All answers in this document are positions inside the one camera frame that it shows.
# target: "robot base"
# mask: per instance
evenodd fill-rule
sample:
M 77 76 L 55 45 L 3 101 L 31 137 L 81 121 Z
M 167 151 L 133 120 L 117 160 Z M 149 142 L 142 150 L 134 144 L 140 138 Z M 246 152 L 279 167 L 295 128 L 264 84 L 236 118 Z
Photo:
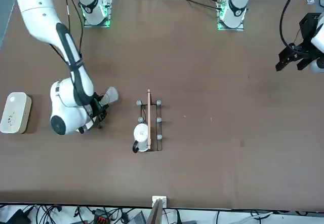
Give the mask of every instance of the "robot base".
M 229 28 L 220 19 L 220 16 L 223 15 L 224 9 L 226 8 L 226 0 L 217 0 L 216 7 L 222 9 L 222 10 L 217 10 L 217 29 L 218 30 L 239 30 L 239 31 L 243 31 L 244 30 L 243 21 L 244 21 L 244 15 L 245 15 L 245 13 L 243 14 L 243 18 L 242 18 L 241 24 L 237 28 Z
M 85 20 L 84 27 L 104 27 L 104 28 L 109 28 L 110 27 L 110 17 L 111 17 L 111 6 L 112 6 L 112 0 L 101 0 L 100 1 L 102 5 L 100 6 L 101 12 L 103 16 L 106 18 L 103 19 L 102 22 L 100 22 L 97 25 L 90 24 L 87 20 Z M 83 16 L 85 16 L 85 11 L 81 7 Z

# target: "white bracket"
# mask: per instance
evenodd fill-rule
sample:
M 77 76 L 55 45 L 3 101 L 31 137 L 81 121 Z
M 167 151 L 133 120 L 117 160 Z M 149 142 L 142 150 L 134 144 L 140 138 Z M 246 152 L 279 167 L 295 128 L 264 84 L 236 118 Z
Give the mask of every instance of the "white bracket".
M 167 197 L 166 196 L 152 196 L 152 207 L 157 200 L 161 199 L 163 202 L 163 208 L 167 207 Z

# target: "small white box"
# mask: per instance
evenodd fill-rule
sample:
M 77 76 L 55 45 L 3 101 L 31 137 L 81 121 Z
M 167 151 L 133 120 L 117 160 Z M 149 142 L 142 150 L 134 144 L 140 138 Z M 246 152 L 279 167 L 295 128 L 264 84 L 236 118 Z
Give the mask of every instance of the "small white box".
M 10 93 L 2 114 L 0 131 L 5 134 L 22 134 L 27 127 L 30 108 L 31 99 L 26 93 Z

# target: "wooden stick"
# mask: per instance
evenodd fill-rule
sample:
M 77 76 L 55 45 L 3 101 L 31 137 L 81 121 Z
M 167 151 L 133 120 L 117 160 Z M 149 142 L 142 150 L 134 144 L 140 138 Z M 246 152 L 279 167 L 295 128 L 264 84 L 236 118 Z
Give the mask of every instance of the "wooden stick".
M 147 148 L 151 149 L 151 91 L 147 90 L 147 127 L 148 127 L 148 137 L 147 137 Z

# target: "brown table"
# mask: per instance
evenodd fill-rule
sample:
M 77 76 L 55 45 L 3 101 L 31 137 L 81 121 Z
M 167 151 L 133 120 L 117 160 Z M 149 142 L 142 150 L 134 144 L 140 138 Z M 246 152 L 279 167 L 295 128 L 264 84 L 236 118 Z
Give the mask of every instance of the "brown table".
M 0 51 L 0 107 L 13 91 L 33 106 L 25 134 L 0 134 L 0 200 L 150 206 L 166 195 L 170 207 L 323 211 L 324 76 L 275 71 L 285 2 L 250 0 L 245 31 L 233 32 L 184 0 L 118 0 L 111 29 L 85 30 L 83 57 L 96 91 L 116 86 L 120 101 L 103 129 L 69 136 L 49 121 L 50 86 L 68 69 L 16 7 Z M 64 0 L 55 4 L 65 22 Z M 287 41 L 309 11 L 292 1 Z M 72 23 L 78 40 L 75 13 Z M 135 103 L 148 88 L 164 105 L 164 150 L 134 154 Z

